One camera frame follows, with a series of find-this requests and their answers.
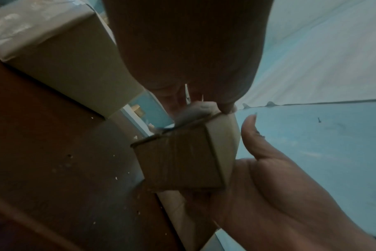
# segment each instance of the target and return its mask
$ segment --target large cardboard box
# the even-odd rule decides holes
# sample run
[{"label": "large cardboard box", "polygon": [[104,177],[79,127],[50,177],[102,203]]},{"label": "large cardboard box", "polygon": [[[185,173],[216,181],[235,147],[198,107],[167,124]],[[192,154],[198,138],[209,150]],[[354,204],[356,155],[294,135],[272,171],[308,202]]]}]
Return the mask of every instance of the large cardboard box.
[{"label": "large cardboard box", "polygon": [[143,91],[107,25],[79,0],[1,7],[0,59],[104,117]]},{"label": "large cardboard box", "polygon": [[132,144],[153,191],[211,191],[229,184],[240,140],[234,114],[205,117]]}]

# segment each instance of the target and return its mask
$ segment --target person's right hand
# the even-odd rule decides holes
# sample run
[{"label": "person's right hand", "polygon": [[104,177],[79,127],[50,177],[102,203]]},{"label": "person's right hand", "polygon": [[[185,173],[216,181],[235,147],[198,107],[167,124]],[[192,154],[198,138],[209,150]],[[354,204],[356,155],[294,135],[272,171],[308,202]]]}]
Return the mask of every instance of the person's right hand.
[{"label": "person's right hand", "polygon": [[242,139],[255,157],[236,160],[227,190],[183,193],[246,250],[376,250],[376,240],[341,210],[329,193],[255,128]]}]

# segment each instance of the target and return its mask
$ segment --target wooden table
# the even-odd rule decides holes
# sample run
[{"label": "wooden table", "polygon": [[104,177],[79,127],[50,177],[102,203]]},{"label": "wooden table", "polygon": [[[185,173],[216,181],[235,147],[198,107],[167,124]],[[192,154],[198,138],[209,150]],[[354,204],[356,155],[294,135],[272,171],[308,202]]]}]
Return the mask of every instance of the wooden table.
[{"label": "wooden table", "polygon": [[84,250],[182,249],[135,135],[121,112],[105,120],[0,62],[0,198]]}]

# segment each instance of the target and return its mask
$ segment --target skin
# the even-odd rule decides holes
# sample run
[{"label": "skin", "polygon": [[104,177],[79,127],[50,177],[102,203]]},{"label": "skin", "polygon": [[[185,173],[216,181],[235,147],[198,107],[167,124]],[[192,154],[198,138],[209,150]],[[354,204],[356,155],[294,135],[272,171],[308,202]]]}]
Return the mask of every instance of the skin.
[{"label": "skin", "polygon": [[192,101],[222,112],[250,88],[273,0],[104,0],[132,76],[174,117]]},{"label": "skin", "polygon": [[246,250],[376,250],[376,240],[255,128],[242,125],[251,159],[236,160],[227,190],[183,195]]}]

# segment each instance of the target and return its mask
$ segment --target white sheet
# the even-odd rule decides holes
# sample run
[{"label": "white sheet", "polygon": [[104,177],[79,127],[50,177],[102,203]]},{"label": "white sheet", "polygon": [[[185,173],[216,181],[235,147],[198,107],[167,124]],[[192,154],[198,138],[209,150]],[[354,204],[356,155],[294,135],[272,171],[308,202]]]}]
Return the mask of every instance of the white sheet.
[{"label": "white sheet", "polygon": [[376,0],[334,15],[285,50],[238,100],[238,109],[243,103],[260,107],[269,101],[286,105],[376,99]]}]

